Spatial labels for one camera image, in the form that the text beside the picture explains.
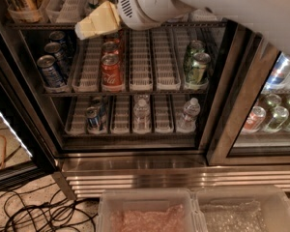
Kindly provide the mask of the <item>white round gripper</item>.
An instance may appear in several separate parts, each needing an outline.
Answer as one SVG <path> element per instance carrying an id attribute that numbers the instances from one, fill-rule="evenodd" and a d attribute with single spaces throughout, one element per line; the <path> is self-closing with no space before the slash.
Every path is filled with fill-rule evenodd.
<path id="1" fill-rule="evenodd" d="M 147 30 L 161 26 L 193 10 L 192 0 L 116 0 L 117 7 L 103 2 L 89 16 L 77 22 L 75 34 L 86 40 L 97 33 L 112 33 L 121 29 L 122 21 L 133 30 Z"/>

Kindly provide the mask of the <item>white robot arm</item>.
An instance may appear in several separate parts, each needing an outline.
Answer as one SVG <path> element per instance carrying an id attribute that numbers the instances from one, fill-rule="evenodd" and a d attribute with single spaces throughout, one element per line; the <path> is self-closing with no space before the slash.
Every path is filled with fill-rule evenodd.
<path id="1" fill-rule="evenodd" d="M 290 56 L 290 0 L 116 0 L 106 1 L 75 24 L 81 39 L 114 33 L 126 24 L 147 30 L 197 9 L 235 21 Z"/>

